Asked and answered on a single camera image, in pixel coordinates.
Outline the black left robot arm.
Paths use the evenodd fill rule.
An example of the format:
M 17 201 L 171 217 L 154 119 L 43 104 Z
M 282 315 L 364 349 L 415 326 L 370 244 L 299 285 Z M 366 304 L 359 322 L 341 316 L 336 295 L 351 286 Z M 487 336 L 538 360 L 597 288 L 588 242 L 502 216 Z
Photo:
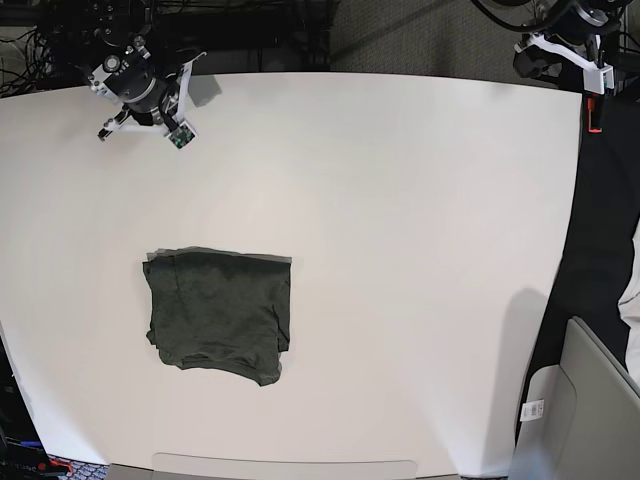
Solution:
M 475 1 L 519 35 L 513 68 L 561 90 L 614 96 L 639 90 L 639 20 L 630 1 Z

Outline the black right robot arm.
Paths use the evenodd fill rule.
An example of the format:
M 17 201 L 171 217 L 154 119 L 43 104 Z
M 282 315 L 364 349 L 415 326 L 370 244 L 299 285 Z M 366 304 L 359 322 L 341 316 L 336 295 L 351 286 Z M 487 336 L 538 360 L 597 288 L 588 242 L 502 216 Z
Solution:
M 167 52 L 155 28 L 154 1 L 129 11 L 141 15 L 141 24 L 120 37 L 103 29 L 106 51 L 87 75 L 91 91 L 119 107 L 97 138 L 104 142 L 116 132 L 158 134 L 181 150 L 197 137 L 186 107 L 194 63 L 206 52 L 198 46 Z

